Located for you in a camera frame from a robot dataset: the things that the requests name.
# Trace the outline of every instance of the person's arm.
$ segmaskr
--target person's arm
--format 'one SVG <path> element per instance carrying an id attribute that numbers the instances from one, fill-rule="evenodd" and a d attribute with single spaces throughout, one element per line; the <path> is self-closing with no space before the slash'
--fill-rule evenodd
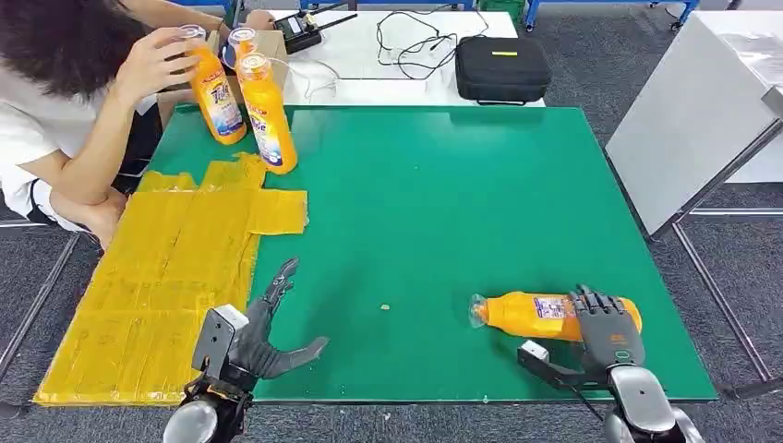
<path id="1" fill-rule="evenodd" d="M 177 28 L 159 29 L 133 45 L 78 155 L 71 159 L 56 150 L 19 167 L 74 202 L 103 203 L 125 156 L 136 105 L 142 98 L 193 76 L 188 69 L 198 62 L 196 56 L 166 61 L 192 49 L 192 43 L 177 39 L 181 35 Z M 186 71 L 173 74 L 182 69 Z"/>
<path id="2" fill-rule="evenodd" d="M 204 30 L 218 30 L 225 38 L 230 32 L 223 19 L 196 9 L 165 0 L 120 0 L 139 21 L 152 28 L 199 25 Z"/>
<path id="3" fill-rule="evenodd" d="M 123 5 L 147 26 L 160 28 L 162 26 L 199 25 L 204 30 L 217 30 L 221 37 L 228 38 L 231 30 L 225 26 L 222 18 L 198 12 L 197 10 L 180 6 L 166 0 L 121 0 Z M 267 11 L 255 10 L 247 15 L 246 26 L 256 30 L 271 30 L 274 18 Z"/>

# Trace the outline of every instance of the green table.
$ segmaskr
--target green table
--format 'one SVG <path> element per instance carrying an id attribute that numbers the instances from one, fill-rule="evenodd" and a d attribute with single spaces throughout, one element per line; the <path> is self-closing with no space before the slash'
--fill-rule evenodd
<path id="1" fill-rule="evenodd" d="M 671 399 L 717 396 L 578 109 L 287 112 L 299 165 L 265 186 L 306 189 L 310 223 L 262 238 L 253 296 L 299 256 L 271 341 L 331 342 L 315 363 L 260 382 L 259 400 L 573 400 L 517 365 L 523 339 L 471 328 L 467 306 L 474 293 L 566 293 L 578 282 L 638 305 L 646 365 Z M 198 182 L 209 161 L 239 150 L 254 151 L 253 138 L 227 149 L 181 107 L 152 169 Z M 540 342 L 573 363 L 565 343 Z"/>

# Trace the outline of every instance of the robotic hand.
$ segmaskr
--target robotic hand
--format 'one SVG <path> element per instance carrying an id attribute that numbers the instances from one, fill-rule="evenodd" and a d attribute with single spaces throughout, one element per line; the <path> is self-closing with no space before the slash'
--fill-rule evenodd
<path id="1" fill-rule="evenodd" d="M 582 330 L 584 372 L 552 364 L 548 351 L 533 341 L 517 350 L 519 363 L 557 389 L 573 389 L 580 398 L 582 390 L 608 390 L 618 405 L 604 419 L 610 443 L 703 443 L 688 415 L 669 404 L 656 376 L 642 367 L 642 339 L 622 302 L 584 285 L 570 298 Z"/>
<path id="2" fill-rule="evenodd" d="M 292 258 L 275 274 L 264 295 L 244 316 L 231 305 L 207 312 L 193 352 L 199 377 L 185 385 L 185 399 L 169 419 L 163 443 L 228 443 L 245 431 L 245 412 L 259 379 L 278 377 L 319 357 L 329 342 L 318 337 L 291 352 L 269 343 L 271 321 L 296 273 Z"/>

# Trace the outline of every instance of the bottle label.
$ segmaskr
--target bottle label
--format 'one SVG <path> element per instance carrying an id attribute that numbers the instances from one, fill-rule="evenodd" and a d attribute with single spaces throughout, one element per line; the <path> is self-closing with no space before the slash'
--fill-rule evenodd
<path id="1" fill-rule="evenodd" d="M 538 318 L 566 318 L 571 317 L 569 308 L 562 297 L 534 297 Z"/>
<path id="2" fill-rule="evenodd" d="M 215 131 L 221 136 L 233 134 L 242 127 L 242 114 L 236 106 L 234 94 L 231 92 L 225 77 L 220 72 L 203 80 L 207 112 L 210 114 Z"/>
<path id="3" fill-rule="evenodd" d="M 261 157 L 272 166 L 283 165 L 280 141 L 267 123 L 267 112 L 247 104 L 247 114 L 250 116 L 250 124 L 253 125 L 253 135 L 256 136 L 256 144 L 259 145 Z"/>

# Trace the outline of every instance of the gray carpet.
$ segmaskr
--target gray carpet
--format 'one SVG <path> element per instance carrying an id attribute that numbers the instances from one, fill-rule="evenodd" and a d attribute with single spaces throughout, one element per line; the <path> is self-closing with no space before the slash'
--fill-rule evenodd
<path id="1" fill-rule="evenodd" d="M 263 2 L 292 8 L 288 0 Z M 663 8 L 639 6 L 542 6 L 531 36 L 546 48 L 554 71 L 550 106 L 580 106 L 605 144 L 657 60 L 671 42 L 671 18 Z M 783 186 L 723 186 L 709 205 L 783 205 Z M 0 209 L 0 220 L 16 218 Z M 707 265 L 748 325 L 770 367 L 783 363 L 783 221 L 685 225 Z M 27 310 L 66 236 L 47 228 L 0 230 L 0 303 L 7 341 Z M 650 245 L 682 320 L 713 381 L 755 380 L 753 369 L 712 303 L 672 233 Z M 96 246 L 79 240 L 68 263 L 0 383 L 0 400 L 27 401 L 41 380 L 97 261 Z M 783 441 L 783 394 L 752 401 L 687 405 L 707 441 Z M 31 406 L 0 421 L 0 442 L 160 441 L 169 411 L 156 408 L 57 408 Z M 581 405 L 258 406 L 242 441 L 264 442 L 596 442 L 601 431 Z"/>
<path id="2" fill-rule="evenodd" d="M 20 217 L 16 213 L 8 210 L 8 208 L 3 205 L 3 201 L 0 200 L 0 220 L 17 220 L 19 218 Z"/>

